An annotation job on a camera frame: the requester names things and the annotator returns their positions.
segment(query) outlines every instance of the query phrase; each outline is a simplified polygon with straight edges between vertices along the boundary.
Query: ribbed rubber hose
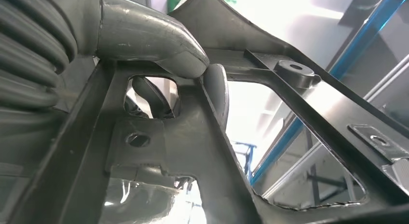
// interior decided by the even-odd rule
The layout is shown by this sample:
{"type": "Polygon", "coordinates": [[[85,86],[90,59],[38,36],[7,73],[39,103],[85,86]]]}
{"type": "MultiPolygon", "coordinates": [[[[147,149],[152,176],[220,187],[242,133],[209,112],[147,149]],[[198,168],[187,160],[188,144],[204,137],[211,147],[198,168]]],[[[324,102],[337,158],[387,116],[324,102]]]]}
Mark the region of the ribbed rubber hose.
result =
{"type": "Polygon", "coordinates": [[[76,54],[69,26],[48,0],[0,0],[0,114],[56,105],[57,73],[76,54]]]}

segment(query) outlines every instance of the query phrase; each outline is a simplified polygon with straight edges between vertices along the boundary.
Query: bright light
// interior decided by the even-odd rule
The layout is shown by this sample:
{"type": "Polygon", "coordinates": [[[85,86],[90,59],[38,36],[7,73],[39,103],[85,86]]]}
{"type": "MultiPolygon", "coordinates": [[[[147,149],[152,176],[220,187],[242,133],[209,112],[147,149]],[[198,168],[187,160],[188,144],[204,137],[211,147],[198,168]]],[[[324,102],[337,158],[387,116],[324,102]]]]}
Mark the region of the bright light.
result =
{"type": "Polygon", "coordinates": [[[123,195],[122,195],[122,199],[120,201],[121,204],[124,203],[126,201],[126,199],[128,198],[130,189],[131,189],[131,183],[128,182],[128,191],[126,192],[125,191],[125,183],[122,181],[122,194],[123,195]]]}

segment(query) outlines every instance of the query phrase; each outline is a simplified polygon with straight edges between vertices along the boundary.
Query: mounting hole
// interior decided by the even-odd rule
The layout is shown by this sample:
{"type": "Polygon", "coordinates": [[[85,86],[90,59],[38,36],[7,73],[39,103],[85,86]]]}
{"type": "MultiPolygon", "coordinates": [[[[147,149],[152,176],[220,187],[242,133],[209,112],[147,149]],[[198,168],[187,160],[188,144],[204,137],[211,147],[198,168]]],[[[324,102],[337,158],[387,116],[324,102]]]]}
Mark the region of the mounting hole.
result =
{"type": "Polygon", "coordinates": [[[377,144],[380,144],[382,146],[389,146],[388,142],[386,142],[386,140],[384,140],[382,137],[371,135],[370,138],[377,144]]]}
{"type": "Polygon", "coordinates": [[[130,135],[128,137],[126,142],[128,142],[129,145],[131,145],[132,147],[142,148],[142,147],[146,147],[148,145],[149,140],[150,139],[149,139],[148,136],[134,133],[134,134],[132,134],[132,135],[130,135]]]}
{"type": "Polygon", "coordinates": [[[290,66],[293,67],[296,70],[302,70],[302,67],[300,67],[300,66],[297,66],[297,65],[294,65],[294,64],[291,64],[290,66]]]}

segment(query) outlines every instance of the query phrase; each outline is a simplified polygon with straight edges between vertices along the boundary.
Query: metal pipe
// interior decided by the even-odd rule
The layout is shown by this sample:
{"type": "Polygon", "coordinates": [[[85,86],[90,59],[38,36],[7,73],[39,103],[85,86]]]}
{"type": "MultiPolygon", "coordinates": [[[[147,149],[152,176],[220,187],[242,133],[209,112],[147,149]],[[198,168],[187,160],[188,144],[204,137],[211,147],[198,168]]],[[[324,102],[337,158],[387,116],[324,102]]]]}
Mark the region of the metal pipe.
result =
{"type": "Polygon", "coordinates": [[[179,21],[129,0],[102,1],[99,58],[153,61],[183,78],[204,73],[209,59],[179,21]]]}

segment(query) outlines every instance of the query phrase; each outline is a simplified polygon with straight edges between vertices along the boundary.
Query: bent pipe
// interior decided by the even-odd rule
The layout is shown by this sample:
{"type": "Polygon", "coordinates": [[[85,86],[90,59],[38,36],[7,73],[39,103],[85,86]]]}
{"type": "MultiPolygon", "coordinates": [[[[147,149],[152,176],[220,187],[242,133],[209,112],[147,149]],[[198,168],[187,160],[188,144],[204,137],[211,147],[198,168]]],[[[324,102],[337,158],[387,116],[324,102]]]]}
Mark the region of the bent pipe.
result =
{"type": "Polygon", "coordinates": [[[201,76],[205,52],[177,20],[129,0],[102,0],[97,55],[114,60],[148,60],[183,78],[201,76]]]}
{"type": "Polygon", "coordinates": [[[0,0],[0,11],[0,104],[7,107],[54,106],[57,74],[77,54],[154,61],[184,78],[209,64],[180,22],[128,0],[0,0]]]}

